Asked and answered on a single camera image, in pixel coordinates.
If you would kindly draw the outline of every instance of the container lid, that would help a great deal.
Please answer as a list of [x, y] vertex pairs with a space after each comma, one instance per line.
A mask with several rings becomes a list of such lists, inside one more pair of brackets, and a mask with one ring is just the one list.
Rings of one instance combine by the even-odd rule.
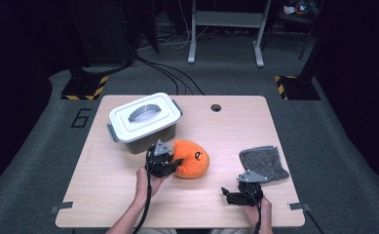
[[114, 134], [124, 143], [159, 132], [175, 124], [180, 116], [179, 107], [164, 93], [134, 100], [109, 114]]

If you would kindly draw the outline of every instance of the hole in table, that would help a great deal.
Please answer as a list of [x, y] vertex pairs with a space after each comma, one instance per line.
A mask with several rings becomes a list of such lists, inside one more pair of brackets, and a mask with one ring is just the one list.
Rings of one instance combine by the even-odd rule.
[[211, 110], [213, 110], [214, 112], [219, 112], [222, 107], [220, 107], [220, 105], [218, 104], [213, 104], [211, 107], [210, 107]]

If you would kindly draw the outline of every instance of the person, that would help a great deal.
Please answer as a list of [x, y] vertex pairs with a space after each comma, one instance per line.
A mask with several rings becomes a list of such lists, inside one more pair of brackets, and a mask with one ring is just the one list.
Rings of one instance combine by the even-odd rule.
[[[156, 195], [162, 183], [169, 177], [150, 176], [152, 186], [152, 197]], [[147, 196], [147, 172], [140, 167], [136, 172], [136, 188], [134, 199], [125, 213], [113, 224], [106, 234], [131, 234], [140, 213], [144, 210]], [[241, 206], [252, 227], [259, 219], [256, 207]], [[264, 196], [261, 201], [261, 227], [259, 234], [272, 234], [272, 204]], [[140, 229], [138, 233], [176, 234], [174, 229]], [[210, 234], [247, 234], [253, 233], [253, 229], [212, 229]]]

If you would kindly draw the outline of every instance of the human arm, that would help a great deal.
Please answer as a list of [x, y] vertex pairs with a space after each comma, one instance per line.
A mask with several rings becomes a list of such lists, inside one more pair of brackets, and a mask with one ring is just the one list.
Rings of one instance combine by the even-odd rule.
[[[161, 184], [168, 176], [150, 176], [152, 187], [151, 197], [155, 196]], [[131, 234], [140, 213], [144, 210], [147, 198], [147, 172], [144, 167], [140, 167], [136, 172], [136, 189], [134, 199], [126, 212], [116, 221], [116, 223], [106, 232], [107, 234]]]
[[[247, 215], [249, 222], [254, 227], [259, 219], [259, 213], [256, 206], [242, 206]], [[272, 203], [264, 196], [261, 199], [261, 227], [259, 234], [272, 234]]]

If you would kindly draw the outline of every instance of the orange pumpkin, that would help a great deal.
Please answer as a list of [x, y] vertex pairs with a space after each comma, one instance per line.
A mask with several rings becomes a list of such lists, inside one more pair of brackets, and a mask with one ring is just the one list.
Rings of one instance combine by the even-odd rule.
[[183, 158], [182, 164], [177, 167], [175, 174], [182, 178], [196, 178], [202, 176], [209, 167], [209, 155], [203, 147], [190, 140], [174, 142], [173, 161]]

